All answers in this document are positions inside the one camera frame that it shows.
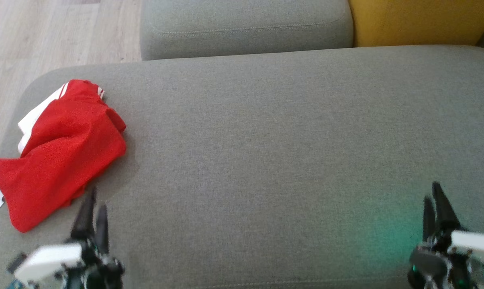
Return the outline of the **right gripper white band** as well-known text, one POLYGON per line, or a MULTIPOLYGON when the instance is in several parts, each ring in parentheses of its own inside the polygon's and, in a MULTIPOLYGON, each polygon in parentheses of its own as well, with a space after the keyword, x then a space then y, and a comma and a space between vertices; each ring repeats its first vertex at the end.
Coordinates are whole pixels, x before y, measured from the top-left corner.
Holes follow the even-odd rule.
POLYGON ((425 196, 423 242, 409 258, 409 285, 413 289, 484 289, 484 234, 454 231, 462 224, 437 181, 432 195, 436 212, 432 199, 425 196))

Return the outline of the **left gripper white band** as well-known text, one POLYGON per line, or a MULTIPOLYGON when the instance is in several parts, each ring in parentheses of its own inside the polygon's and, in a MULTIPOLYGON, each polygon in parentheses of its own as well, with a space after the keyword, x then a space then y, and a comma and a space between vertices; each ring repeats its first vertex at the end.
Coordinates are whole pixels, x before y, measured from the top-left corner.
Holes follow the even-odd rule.
POLYGON ((29 255, 17 256, 14 260, 15 289, 39 289, 42 281, 49 277, 60 281, 62 289, 124 287, 122 276, 125 267, 109 254, 106 204, 99 208, 96 232, 94 230, 96 198, 97 187, 93 187, 86 194, 71 228, 72 240, 64 244, 40 246, 29 255))

